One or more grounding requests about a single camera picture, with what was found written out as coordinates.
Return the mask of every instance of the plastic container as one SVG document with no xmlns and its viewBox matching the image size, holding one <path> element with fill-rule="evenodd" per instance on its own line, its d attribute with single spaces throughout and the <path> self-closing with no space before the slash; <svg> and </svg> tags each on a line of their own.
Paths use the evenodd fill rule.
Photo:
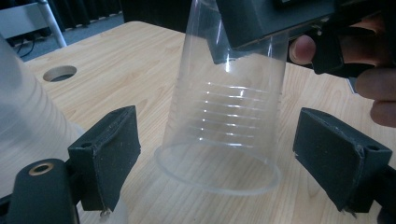
<svg viewBox="0 0 396 224">
<path fill-rule="evenodd" d="M 260 194 L 276 167 L 279 96 L 287 34 L 231 49 L 215 0 L 194 0 L 163 144 L 156 162 L 170 176 L 217 193 Z"/>
<path fill-rule="evenodd" d="M 48 158 L 68 159 L 76 129 L 0 36 L 0 197 L 12 192 L 21 168 Z"/>
</svg>

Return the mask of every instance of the floor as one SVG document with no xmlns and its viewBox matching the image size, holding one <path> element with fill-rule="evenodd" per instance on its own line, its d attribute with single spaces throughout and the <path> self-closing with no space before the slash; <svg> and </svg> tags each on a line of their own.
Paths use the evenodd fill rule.
<svg viewBox="0 0 396 224">
<path fill-rule="evenodd" d="M 111 28 L 114 28 L 122 24 L 123 24 L 122 13 L 117 15 L 112 15 L 108 18 L 103 18 L 98 21 L 92 21 L 92 23 L 88 26 L 85 27 L 79 26 L 78 28 L 69 29 L 63 32 L 64 40 L 67 45 L 71 45 L 73 43 L 78 42 L 79 40 L 100 34 L 103 31 L 109 30 Z M 30 42 L 26 41 L 22 46 L 17 45 L 16 47 L 14 47 L 14 50 L 15 52 L 18 52 L 18 50 L 20 49 L 18 54 L 22 56 L 21 58 L 23 59 L 24 62 L 27 62 L 41 55 L 53 52 L 58 48 L 59 46 L 56 43 L 55 38 L 53 37 L 53 35 L 51 35 L 46 38 L 37 39 L 35 43 L 33 43 L 32 41 Z"/>
</svg>

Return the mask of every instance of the wooden table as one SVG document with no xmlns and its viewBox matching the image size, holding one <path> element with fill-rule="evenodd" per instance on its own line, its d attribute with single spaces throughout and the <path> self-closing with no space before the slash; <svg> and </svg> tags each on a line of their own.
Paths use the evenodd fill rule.
<svg viewBox="0 0 396 224">
<path fill-rule="evenodd" d="M 163 174 L 153 153 L 162 143 L 183 41 L 182 33 L 130 22 L 26 63 L 66 117 L 86 130 L 106 113 L 136 105 L 142 154 L 122 189 L 130 223 L 375 223 L 376 203 L 358 219 L 338 212 L 294 159 L 297 120 L 302 106 L 315 108 L 390 148 L 396 148 L 396 129 L 374 124 L 372 102 L 352 94 L 344 79 L 292 64 L 281 101 L 277 164 L 283 178 L 277 189 L 259 196 L 218 195 Z M 64 81 L 43 80 L 46 71 L 61 65 L 78 71 Z M 390 164 L 396 167 L 395 156 Z"/>
</svg>

